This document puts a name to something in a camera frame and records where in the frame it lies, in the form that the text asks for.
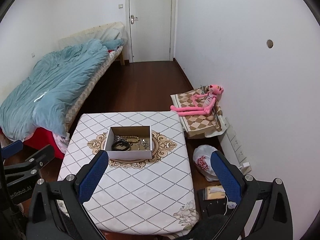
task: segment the blue pillow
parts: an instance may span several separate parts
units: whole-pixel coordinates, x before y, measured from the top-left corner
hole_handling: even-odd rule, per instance
[[[103,45],[106,46],[108,50],[116,50],[120,46],[124,45],[124,41],[122,39],[106,41]]]

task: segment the blue blanket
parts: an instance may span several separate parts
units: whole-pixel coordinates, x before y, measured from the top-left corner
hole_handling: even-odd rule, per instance
[[[66,113],[108,57],[100,40],[45,55],[0,107],[0,127],[11,140],[24,140],[37,127],[66,136]]]

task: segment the white plastic bag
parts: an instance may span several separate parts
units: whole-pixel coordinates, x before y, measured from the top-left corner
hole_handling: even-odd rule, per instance
[[[210,145],[201,145],[195,149],[193,153],[193,162],[197,169],[205,176],[207,181],[218,180],[210,162],[211,154],[215,151],[217,151],[215,147]]]

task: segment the red fabric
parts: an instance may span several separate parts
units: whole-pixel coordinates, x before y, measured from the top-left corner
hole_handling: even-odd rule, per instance
[[[28,145],[36,150],[41,150],[43,147],[50,144],[54,148],[54,156],[59,159],[64,158],[64,154],[58,148],[52,132],[42,127],[37,128],[33,136],[29,140],[24,141],[23,144]]]

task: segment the wooden floor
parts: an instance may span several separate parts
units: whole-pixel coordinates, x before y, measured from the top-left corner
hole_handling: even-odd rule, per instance
[[[143,62],[120,66],[115,62],[99,80],[90,96],[80,109],[70,133],[73,134],[76,124],[84,113],[107,113],[128,111],[169,111],[172,104],[170,95],[192,90],[185,79],[181,68],[175,62]],[[187,150],[190,160],[191,174],[195,193],[201,188],[216,185],[205,180],[192,162],[196,147],[209,144],[221,150],[216,138],[187,139]],[[25,147],[22,152],[6,160],[5,164],[21,163],[34,153],[33,149]],[[56,181],[62,160],[54,159],[47,164],[41,174],[47,181]],[[30,201],[23,203],[25,214],[28,213]],[[108,239],[153,240],[154,236],[128,236],[109,234]]]

